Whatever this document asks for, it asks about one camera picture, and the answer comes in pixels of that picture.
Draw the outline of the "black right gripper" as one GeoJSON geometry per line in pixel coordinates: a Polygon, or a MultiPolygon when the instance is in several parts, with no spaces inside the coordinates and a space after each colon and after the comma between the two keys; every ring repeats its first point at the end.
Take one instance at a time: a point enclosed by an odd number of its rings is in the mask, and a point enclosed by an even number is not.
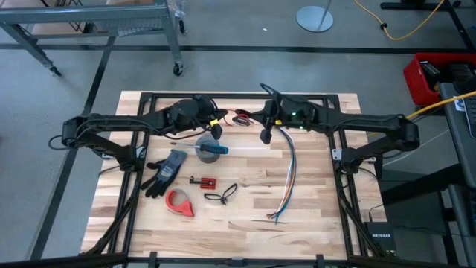
{"type": "Polygon", "coordinates": [[[265,106],[240,107],[234,111],[244,112],[249,118],[260,117],[260,123],[264,127],[260,140],[269,144],[271,129],[275,126],[306,129],[314,117],[315,105],[301,96],[283,95],[274,91],[265,106]]]}

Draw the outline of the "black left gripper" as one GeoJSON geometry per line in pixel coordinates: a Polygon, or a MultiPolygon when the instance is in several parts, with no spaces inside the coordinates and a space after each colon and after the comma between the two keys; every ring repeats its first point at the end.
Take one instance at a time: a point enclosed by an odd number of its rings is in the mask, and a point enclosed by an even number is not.
{"type": "Polygon", "coordinates": [[[196,120],[199,126],[211,133],[215,140],[219,140],[222,135],[222,127],[219,121],[223,118],[222,115],[227,115],[226,109],[219,109],[215,101],[208,95],[194,95],[193,100],[196,102],[198,112],[196,120]]]}

